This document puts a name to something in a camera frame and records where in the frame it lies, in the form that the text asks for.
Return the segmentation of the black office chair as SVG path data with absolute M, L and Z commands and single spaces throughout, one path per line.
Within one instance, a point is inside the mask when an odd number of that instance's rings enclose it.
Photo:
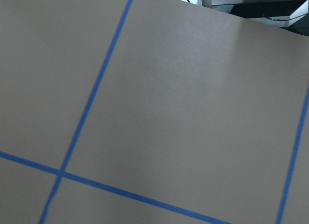
M 220 12 L 309 35 L 309 0 L 201 0 Z

